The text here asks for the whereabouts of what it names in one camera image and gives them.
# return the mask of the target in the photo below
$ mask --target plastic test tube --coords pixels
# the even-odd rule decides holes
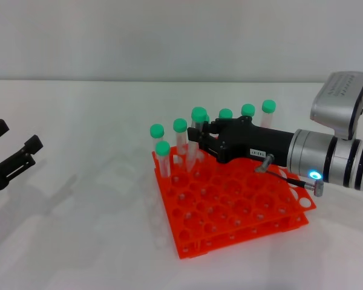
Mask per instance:
[[[176,148],[178,155],[184,155],[187,147],[187,121],[179,118],[174,121],[174,130],[176,132]]]
[[[219,111],[219,119],[231,119],[232,111],[230,109],[222,109]]]
[[[254,117],[255,107],[252,104],[244,104],[241,109],[242,116]]]
[[[206,117],[206,122],[210,123],[210,116],[208,116],[208,115]],[[200,151],[200,150],[197,150],[196,159],[198,159],[199,162],[202,163],[204,161],[204,153],[202,151]]]
[[[272,125],[273,113],[276,110],[276,103],[273,100],[265,100],[262,104],[261,127],[270,128]]]
[[[164,127],[160,124],[153,124],[150,128],[151,137],[153,138],[153,150],[156,151],[158,142],[163,141]]]
[[[198,130],[202,130],[204,121],[207,120],[207,111],[202,107],[195,107],[192,110],[192,127],[195,127]],[[197,142],[188,141],[188,150],[187,150],[187,158],[186,165],[187,171],[190,172],[195,165],[197,152],[199,149],[199,144]]]
[[[156,155],[159,161],[160,175],[162,178],[170,177],[171,167],[169,165],[169,151],[171,147],[167,141],[160,141],[156,144]]]

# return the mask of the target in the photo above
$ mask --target blue indicator light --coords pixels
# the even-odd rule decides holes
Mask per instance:
[[[309,176],[313,179],[321,179],[321,174],[317,171],[311,171],[309,172]]]

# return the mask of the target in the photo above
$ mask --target label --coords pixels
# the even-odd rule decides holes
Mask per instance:
[[[339,74],[336,81],[332,83],[327,94],[345,96],[351,83],[354,81],[354,78],[355,76],[353,74]]]
[[[265,158],[266,157],[266,152],[250,148],[250,155]]]

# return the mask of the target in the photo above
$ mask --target green cap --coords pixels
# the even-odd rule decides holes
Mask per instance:
[[[276,110],[276,103],[273,100],[265,100],[262,103],[262,111],[264,111],[265,113],[271,114],[274,113],[274,111]]]
[[[179,118],[174,121],[174,130],[177,133],[183,133],[187,130],[187,121]]]
[[[207,111],[205,108],[202,107],[195,107],[192,110],[191,118],[196,123],[202,123],[206,121],[207,118]]]
[[[241,115],[253,117],[255,114],[255,107],[252,104],[245,104],[242,106]]]
[[[156,144],[155,151],[158,156],[167,156],[170,150],[171,147],[167,141],[160,141]]]
[[[222,109],[219,111],[219,119],[231,119],[232,111],[230,109]]]
[[[153,124],[149,131],[151,132],[152,138],[161,138],[164,136],[164,127],[160,124]]]

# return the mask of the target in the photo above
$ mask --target white wall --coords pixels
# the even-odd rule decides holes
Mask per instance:
[[[0,0],[0,79],[322,81],[363,0]]]

